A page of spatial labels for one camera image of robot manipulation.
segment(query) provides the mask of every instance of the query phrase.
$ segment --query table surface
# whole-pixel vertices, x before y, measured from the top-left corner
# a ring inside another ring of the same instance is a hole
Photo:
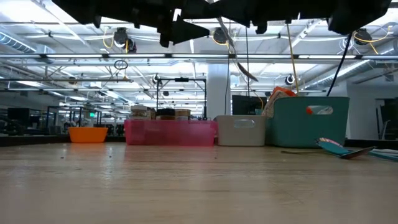
[[[397,223],[398,164],[273,147],[0,148],[0,223]]]

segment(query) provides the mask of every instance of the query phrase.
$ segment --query pink plastic bin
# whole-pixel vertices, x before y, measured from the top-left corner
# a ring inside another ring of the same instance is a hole
[[[215,121],[125,120],[128,145],[213,146]]]

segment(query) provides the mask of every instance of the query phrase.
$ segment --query column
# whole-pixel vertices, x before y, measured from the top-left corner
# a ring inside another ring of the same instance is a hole
[[[231,85],[228,64],[209,64],[207,73],[207,117],[231,114]]]

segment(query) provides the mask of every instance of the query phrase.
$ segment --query teal storage box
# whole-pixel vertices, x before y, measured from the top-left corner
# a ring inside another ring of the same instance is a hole
[[[318,147],[315,140],[328,138],[344,145],[348,97],[288,97],[274,103],[274,116],[266,121],[266,144],[280,147]],[[307,113],[311,108],[313,114]],[[332,108],[318,114],[319,108]]]

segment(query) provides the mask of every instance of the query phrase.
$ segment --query white plastic bin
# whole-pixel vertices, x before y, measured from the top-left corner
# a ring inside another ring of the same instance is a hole
[[[220,146],[264,146],[266,117],[258,115],[218,116]]]

